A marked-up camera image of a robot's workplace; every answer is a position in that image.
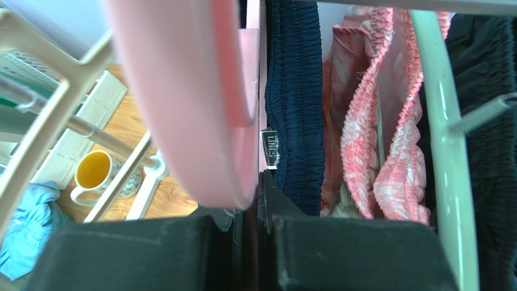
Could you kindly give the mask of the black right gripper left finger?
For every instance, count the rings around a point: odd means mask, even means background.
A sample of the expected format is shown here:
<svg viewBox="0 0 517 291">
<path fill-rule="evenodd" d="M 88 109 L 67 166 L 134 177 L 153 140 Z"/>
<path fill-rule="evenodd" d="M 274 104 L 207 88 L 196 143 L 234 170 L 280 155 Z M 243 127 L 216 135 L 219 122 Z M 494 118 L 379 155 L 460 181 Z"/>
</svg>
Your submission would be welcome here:
<svg viewBox="0 0 517 291">
<path fill-rule="evenodd" d="M 63 227 L 26 290 L 248 290 L 243 213 L 200 207 L 185 217 Z"/>
</svg>

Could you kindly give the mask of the navy blue shorts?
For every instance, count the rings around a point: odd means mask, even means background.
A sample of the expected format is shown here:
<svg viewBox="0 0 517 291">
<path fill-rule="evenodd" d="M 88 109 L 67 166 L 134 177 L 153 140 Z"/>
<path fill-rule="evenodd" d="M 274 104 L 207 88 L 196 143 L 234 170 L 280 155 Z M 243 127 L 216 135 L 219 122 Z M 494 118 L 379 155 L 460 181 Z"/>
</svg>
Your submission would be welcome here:
<svg viewBox="0 0 517 291">
<path fill-rule="evenodd" d="M 279 137 L 275 181 L 308 216 L 319 216 L 325 169 L 322 41 L 315 2 L 266 1 L 265 106 Z"/>
</svg>

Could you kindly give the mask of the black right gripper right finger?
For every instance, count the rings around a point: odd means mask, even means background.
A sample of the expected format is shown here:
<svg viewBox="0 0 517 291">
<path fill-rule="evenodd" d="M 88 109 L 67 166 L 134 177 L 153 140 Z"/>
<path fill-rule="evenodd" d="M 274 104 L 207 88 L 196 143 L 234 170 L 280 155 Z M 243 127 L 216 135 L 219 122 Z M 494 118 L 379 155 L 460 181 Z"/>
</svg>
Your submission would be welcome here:
<svg viewBox="0 0 517 291">
<path fill-rule="evenodd" d="M 415 222 L 301 212 L 258 179 L 260 290 L 456 290 L 434 231 Z"/>
</svg>

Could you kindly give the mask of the pink plastic hanger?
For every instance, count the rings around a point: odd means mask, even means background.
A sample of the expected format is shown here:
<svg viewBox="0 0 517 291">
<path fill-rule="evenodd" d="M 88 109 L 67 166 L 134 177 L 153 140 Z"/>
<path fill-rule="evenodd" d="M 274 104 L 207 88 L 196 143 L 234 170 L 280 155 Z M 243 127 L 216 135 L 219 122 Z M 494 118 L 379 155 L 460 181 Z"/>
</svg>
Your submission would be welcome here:
<svg viewBox="0 0 517 291">
<path fill-rule="evenodd" d="M 259 171 L 260 1 L 104 1 L 140 112 L 201 206 L 247 209 Z"/>
</svg>

